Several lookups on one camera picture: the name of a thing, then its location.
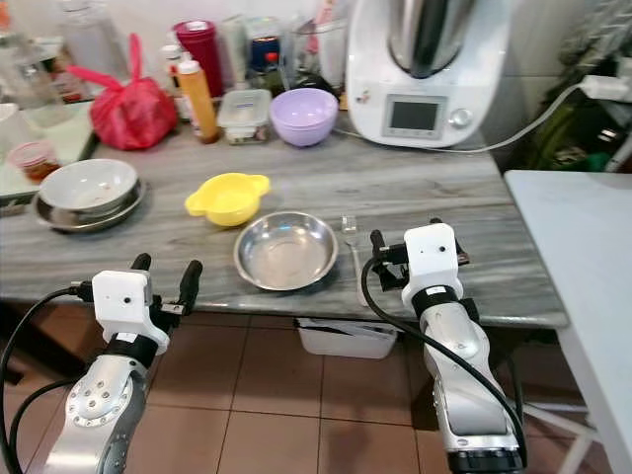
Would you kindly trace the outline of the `silver metal fork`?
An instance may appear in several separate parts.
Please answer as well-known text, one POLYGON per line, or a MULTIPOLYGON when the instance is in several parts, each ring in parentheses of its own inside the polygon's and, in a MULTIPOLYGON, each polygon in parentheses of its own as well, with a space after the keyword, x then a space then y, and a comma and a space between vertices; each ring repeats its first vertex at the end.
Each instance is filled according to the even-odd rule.
POLYGON ((357 229, 355 216, 342 216, 342 235, 344 244, 347 245, 353 259, 354 290, 357 302, 359 302, 362 307, 367 307, 364 293, 362 293, 360 289, 360 285, 362 282, 362 264, 361 258, 359 256, 359 248, 357 247, 357 244, 359 244, 359 229, 357 229))

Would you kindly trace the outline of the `steel plate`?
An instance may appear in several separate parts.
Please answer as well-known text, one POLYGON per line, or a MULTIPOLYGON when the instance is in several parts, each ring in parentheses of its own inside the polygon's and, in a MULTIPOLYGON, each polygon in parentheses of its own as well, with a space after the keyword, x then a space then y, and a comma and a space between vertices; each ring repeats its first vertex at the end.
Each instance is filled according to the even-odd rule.
POLYGON ((108 209, 101 215, 77 215, 69 209, 60 209, 43 201, 40 195, 35 195, 31 203, 37 221, 58 233, 95 233, 121 224, 130 217, 140 204, 146 193, 146 185, 139 182, 135 189, 123 198, 121 207, 108 209))

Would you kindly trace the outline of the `shallow steel bowl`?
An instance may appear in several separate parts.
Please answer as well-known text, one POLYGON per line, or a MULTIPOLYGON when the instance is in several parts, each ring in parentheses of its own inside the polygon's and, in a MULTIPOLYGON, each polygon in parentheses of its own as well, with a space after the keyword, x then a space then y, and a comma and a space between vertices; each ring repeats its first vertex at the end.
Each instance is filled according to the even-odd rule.
POLYGON ((340 240, 321 218, 277 211, 249 222, 236 236, 238 275, 264 290, 298 290, 325 278, 338 261, 340 240))

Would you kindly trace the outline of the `white plastic box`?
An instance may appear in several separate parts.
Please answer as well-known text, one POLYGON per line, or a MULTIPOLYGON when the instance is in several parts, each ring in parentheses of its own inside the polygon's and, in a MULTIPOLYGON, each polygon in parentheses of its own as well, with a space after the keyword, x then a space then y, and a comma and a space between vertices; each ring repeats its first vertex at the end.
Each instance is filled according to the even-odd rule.
POLYGON ((385 322, 296 319, 294 325, 303 348, 316 356, 384 359, 399 335, 385 322))

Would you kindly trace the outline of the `white kitchen food processor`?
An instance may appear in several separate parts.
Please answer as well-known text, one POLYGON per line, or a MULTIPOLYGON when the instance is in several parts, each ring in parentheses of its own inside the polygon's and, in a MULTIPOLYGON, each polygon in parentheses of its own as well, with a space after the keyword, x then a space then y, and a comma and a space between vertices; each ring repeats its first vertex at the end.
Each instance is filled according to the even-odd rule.
POLYGON ((514 0, 356 0, 345 94, 356 132, 383 145, 461 143, 491 111, 514 0))

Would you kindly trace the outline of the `pale green tray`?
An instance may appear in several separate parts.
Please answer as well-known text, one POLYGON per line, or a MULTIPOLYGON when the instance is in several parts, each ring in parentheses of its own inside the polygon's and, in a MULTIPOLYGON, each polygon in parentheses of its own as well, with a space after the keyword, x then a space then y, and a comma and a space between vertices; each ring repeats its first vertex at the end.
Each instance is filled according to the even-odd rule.
MULTIPOLYGON (((15 117, 24 121, 13 126, 20 139, 18 145, 41 139, 48 141, 54 149, 59 164, 81 161, 85 155, 92 154, 92 148, 95 146, 95 135, 89 118, 91 105, 91 101, 66 105, 64 109, 69 114, 67 121, 50 127, 38 125, 27 118, 23 110, 17 112, 15 117)), ((29 181, 26 173, 15 167, 8 159, 0 164, 0 198, 28 196, 36 193, 39 186, 36 182, 29 181)))

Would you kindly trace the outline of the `purple plastic bowl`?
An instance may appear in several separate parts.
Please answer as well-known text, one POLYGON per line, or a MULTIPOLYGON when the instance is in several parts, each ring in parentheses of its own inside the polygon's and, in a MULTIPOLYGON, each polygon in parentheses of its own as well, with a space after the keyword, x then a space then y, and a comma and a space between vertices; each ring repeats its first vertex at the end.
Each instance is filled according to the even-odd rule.
POLYGON ((279 138, 293 146, 311 146, 328 138, 339 116, 340 104, 321 89, 281 92, 270 103, 270 119, 279 138))

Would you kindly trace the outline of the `white side table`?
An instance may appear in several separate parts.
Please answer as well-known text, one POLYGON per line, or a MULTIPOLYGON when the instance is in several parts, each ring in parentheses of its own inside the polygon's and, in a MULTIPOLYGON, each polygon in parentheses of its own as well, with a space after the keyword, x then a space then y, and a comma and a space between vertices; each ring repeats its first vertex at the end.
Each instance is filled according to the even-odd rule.
POLYGON ((569 317, 559 339, 610 465, 631 474, 632 175, 505 178, 569 317))

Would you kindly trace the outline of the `red plastic bag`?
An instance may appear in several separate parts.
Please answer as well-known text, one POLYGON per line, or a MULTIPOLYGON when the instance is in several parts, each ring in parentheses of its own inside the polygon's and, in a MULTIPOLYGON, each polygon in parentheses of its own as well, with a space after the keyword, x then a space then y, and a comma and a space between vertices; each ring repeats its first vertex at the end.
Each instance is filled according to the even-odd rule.
POLYGON ((130 35, 130 81, 126 85, 94 69, 66 68, 71 75, 104 87, 92 101, 89 117, 92 130, 101 143, 114 149, 148 149, 166 138, 178 125, 176 105, 158 82, 144 75, 141 53, 140 37, 130 35))

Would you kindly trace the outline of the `small tub with red lid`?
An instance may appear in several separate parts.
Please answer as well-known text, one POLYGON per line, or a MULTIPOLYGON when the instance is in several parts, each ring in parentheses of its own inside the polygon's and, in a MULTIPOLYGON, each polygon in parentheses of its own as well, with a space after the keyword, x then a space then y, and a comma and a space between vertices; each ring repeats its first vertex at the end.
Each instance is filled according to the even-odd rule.
POLYGON ((15 146, 6 154, 6 162, 17 167, 32 184, 40 184, 60 168, 57 152, 46 140, 28 141, 15 146))

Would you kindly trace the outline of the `orange sauce bottle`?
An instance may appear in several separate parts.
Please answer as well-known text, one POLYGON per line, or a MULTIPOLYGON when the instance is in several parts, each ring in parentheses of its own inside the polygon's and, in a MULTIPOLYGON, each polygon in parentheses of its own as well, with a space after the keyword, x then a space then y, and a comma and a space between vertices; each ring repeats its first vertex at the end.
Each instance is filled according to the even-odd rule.
POLYGON ((220 138, 220 130, 212 96, 209 95, 206 72, 187 52, 182 54, 180 63, 177 63, 177 81, 192 113, 191 123, 198 140, 203 144, 216 143, 220 138))

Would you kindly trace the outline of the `clear plastic food container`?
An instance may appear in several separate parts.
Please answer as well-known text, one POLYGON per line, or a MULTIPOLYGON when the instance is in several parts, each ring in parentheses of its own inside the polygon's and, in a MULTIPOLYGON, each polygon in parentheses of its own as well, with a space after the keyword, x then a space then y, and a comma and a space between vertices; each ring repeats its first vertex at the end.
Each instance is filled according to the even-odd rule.
POLYGON ((272 94, 265 89, 226 92, 218 108, 217 123, 230 145, 267 143, 270 139, 272 94))

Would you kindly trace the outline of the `dark jar with blue label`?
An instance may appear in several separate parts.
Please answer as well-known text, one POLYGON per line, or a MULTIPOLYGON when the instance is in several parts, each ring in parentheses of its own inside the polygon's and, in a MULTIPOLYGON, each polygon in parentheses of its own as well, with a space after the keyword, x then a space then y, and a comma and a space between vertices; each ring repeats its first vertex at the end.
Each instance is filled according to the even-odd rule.
POLYGON ((255 37, 248 43, 249 80, 253 89, 266 89, 273 96, 287 87, 281 72, 280 39, 276 35, 255 37))

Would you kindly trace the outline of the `dark red canister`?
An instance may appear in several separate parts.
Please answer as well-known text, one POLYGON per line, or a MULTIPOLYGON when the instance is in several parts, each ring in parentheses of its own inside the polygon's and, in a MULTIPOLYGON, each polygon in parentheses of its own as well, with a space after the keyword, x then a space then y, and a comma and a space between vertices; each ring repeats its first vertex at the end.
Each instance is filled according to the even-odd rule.
POLYGON ((184 50, 188 51, 203 69, 209 94, 212 98, 221 98, 224 95, 224 78, 218 58, 215 24, 208 20, 187 20, 177 23, 172 31, 184 50))

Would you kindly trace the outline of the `clear glass bottle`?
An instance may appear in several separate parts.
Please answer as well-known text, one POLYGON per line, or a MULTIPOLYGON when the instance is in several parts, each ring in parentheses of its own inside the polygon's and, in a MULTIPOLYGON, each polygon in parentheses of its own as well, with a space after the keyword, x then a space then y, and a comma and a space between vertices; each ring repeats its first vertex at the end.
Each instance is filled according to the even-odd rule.
POLYGON ((105 73, 121 83, 129 77, 118 32, 104 6, 94 0, 55 0, 59 26, 76 66, 105 73))

